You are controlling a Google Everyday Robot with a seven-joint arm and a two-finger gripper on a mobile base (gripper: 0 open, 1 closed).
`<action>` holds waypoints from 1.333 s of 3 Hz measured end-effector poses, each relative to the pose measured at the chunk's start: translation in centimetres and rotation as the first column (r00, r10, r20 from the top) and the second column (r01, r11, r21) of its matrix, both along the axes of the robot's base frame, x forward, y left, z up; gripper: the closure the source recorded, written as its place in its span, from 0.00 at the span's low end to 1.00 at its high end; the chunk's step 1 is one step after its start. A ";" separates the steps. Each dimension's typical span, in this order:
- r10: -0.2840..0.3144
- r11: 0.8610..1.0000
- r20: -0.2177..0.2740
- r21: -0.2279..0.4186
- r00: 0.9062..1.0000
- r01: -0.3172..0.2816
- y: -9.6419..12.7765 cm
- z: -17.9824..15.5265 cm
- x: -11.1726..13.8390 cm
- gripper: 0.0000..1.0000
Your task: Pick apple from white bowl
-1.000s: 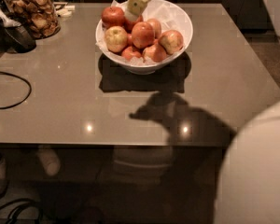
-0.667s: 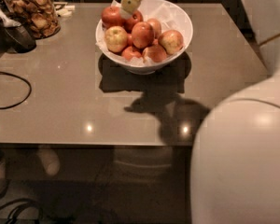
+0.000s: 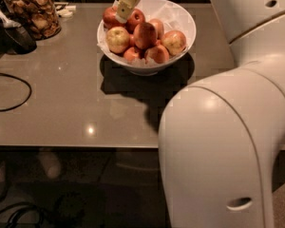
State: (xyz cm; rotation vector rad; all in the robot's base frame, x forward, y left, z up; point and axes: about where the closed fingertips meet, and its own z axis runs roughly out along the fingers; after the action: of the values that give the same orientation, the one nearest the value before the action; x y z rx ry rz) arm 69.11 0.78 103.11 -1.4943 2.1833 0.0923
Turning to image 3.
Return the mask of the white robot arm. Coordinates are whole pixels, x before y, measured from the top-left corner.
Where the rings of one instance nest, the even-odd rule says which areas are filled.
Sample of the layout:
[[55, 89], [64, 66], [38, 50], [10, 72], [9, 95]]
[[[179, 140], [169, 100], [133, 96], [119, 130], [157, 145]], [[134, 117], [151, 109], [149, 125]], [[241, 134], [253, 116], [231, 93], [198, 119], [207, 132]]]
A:
[[161, 178], [172, 228], [275, 228], [285, 143], [285, 0], [210, 0], [234, 56], [166, 106]]

